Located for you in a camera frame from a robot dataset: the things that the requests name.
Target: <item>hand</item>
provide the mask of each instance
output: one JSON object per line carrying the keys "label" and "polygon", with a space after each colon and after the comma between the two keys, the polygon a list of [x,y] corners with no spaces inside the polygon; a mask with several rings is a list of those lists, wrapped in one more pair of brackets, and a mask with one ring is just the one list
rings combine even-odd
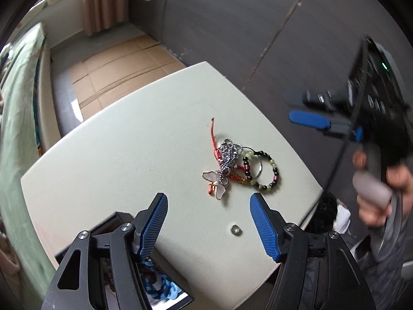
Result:
{"label": "hand", "polygon": [[[362,151],[356,151],[353,155],[353,164],[358,169],[362,169],[367,164],[367,156]],[[407,216],[413,206],[413,176],[407,166],[400,165],[387,169],[387,183],[396,189],[401,189],[403,193],[403,216]],[[378,208],[365,200],[360,195],[357,196],[359,204],[359,217],[367,226],[382,226],[386,218],[392,214],[392,207],[389,204],[385,210]]]}

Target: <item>butterfly charm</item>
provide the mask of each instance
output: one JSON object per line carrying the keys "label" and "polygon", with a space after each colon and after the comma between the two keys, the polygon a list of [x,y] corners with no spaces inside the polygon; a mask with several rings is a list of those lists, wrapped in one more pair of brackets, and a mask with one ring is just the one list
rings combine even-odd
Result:
{"label": "butterfly charm", "polygon": [[218,182],[216,173],[214,171],[204,172],[202,176],[209,182],[208,193],[212,194],[212,192],[215,191],[216,199],[221,200],[225,193],[225,187]]}

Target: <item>table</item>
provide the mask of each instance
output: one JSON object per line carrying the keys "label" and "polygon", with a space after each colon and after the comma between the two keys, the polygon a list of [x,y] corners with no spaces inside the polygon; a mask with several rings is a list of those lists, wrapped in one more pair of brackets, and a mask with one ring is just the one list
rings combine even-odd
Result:
{"label": "table", "polygon": [[[221,201],[202,173],[217,169],[210,138],[264,150],[281,185],[266,195],[286,221],[300,224],[321,187],[288,142],[224,76],[206,62],[122,98],[73,130],[22,177],[27,209],[49,255],[114,211],[135,215],[157,192],[169,211],[156,247],[203,295],[196,309],[235,309],[276,268],[249,212],[250,186],[232,183]],[[263,183],[272,171],[264,164]],[[230,227],[237,224],[241,236]]]}

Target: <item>green bed sheet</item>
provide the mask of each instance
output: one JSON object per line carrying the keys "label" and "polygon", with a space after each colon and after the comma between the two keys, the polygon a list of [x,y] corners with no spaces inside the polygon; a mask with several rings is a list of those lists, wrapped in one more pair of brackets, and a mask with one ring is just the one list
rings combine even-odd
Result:
{"label": "green bed sheet", "polygon": [[55,269],[33,228],[20,179],[38,160],[33,110],[36,65],[45,41],[41,24],[13,44],[13,57],[2,79],[0,126],[0,215],[21,263],[21,302],[40,309]]}

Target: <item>curtain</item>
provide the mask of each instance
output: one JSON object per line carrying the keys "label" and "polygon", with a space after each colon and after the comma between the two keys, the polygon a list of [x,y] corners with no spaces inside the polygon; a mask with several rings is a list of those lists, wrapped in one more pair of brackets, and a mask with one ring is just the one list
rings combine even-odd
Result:
{"label": "curtain", "polygon": [[83,0],[83,21],[89,36],[127,20],[128,0]]}

